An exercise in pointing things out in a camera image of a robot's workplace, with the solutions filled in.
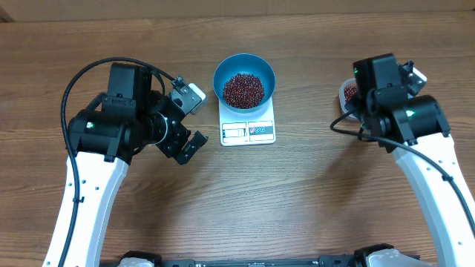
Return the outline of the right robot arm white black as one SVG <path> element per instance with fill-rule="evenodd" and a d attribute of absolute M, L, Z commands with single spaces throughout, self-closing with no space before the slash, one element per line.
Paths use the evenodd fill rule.
<path fill-rule="evenodd" d="M 356 95 L 347 110 L 394 156 L 433 238 L 440 266 L 474 265 L 474 197 L 437 100 L 422 95 L 427 77 L 392 53 L 353 62 Z"/>

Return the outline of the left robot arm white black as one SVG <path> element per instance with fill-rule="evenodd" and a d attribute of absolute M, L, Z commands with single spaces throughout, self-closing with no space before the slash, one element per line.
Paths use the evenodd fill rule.
<path fill-rule="evenodd" d="M 73 86 L 104 63 L 111 66 L 108 89 L 67 120 Z M 100 59 L 72 78 L 60 108 L 68 152 L 65 191 L 45 266 L 99 265 L 111 209 L 133 157 L 152 145 L 186 164 L 208 139 L 182 121 L 205 102 L 195 84 L 137 59 Z"/>

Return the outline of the white digital kitchen scale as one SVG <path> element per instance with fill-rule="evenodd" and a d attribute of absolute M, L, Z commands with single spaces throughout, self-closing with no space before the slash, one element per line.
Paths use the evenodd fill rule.
<path fill-rule="evenodd" d="M 276 141 L 272 98 L 249 113 L 232 111 L 219 102 L 220 143 L 224 147 L 269 145 Z"/>

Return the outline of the red beans in bowl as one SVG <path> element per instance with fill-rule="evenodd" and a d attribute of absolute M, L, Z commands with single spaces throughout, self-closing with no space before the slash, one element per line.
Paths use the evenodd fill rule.
<path fill-rule="evenodd" d="M 223 87 L 223 100 L 233 108 L 255 108 L 264 97 L 262 81 L 252 74 L 238 73 Z"/>

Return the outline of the blue bowl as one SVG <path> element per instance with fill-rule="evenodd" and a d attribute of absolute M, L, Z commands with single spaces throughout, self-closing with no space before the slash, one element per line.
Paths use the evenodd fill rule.
<path fill-rule="evenodd" d="M 233 76 L 238 73 L 252 74 L 257 76 L 263 83 L 265 97 L 255 108 L 233 108 L 223 100 L 223 87 Z M 277 79 L 271 65 L 259 56 L 250 53 L 239 53 L 224 59 L 216 68 L 213 76 L 213 88 L 217 98 L 232 111 L 249 113 L 257 110 L 269 98 L 272 98 Z"/>

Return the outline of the clear plastic container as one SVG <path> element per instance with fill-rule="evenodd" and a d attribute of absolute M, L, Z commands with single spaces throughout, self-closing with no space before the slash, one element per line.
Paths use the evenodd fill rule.
<path fill-rule="evenodd" d="M 355 78 L 348 79 L 341 84 L 341 87 L 338 92 L 338 98 L 342 114 L 348 112 L 348 110 L 346 109 L 346 104 L 356 95 L 356 93 L 357 84 Z"/>

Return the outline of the red beans in container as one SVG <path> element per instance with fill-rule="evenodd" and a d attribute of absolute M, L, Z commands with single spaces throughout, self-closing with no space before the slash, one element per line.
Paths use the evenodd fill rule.
<path fill-rule="evenodd" d="M 355 85 L 348 85 L 344 88 L 344 100 L 348 103 L 356 94 L 358 88 Z"/>

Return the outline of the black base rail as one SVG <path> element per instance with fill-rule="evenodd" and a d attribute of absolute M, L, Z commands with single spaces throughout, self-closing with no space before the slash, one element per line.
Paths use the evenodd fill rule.
<path fill-rule="evenodd" d="M 128 251 L 114 263 L 101 263 L 100 267 L 154 266 L 154 267 L 356 267 L 356 266 L 429 266 L 419 255 L 405 255 L 392 245 L 380 243 L 363 247 L 353 254 L 321 255 L 307 259 L 276 260 L 164 260 L 159 254 Z"/>

